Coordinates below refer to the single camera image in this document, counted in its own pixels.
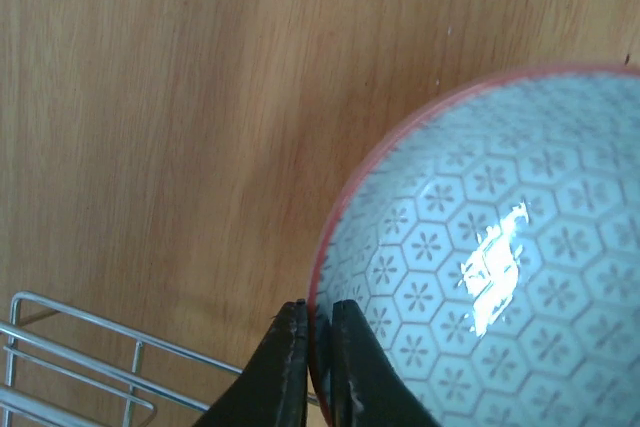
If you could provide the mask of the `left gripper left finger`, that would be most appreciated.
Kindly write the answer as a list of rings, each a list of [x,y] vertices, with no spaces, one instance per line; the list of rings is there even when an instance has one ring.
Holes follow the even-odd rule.
[[[195,422],[202,427],[301,427],[307,422],[306,302],[283,304],[243,372]]]

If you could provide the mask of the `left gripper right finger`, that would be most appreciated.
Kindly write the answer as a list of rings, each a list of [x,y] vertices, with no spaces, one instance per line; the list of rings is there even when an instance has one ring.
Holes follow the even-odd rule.
[[[334,426],[436,426],[438,422],[405,386],[359,305],[333,305],[330,412]]]

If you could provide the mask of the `grey bowl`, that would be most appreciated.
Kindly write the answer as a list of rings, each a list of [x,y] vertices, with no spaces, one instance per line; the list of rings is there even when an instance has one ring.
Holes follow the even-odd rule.
[[[349,180],[309,284],[332,415],[336,302],[443,426],[639,422],[639,72],[506,74],[415,112]]]

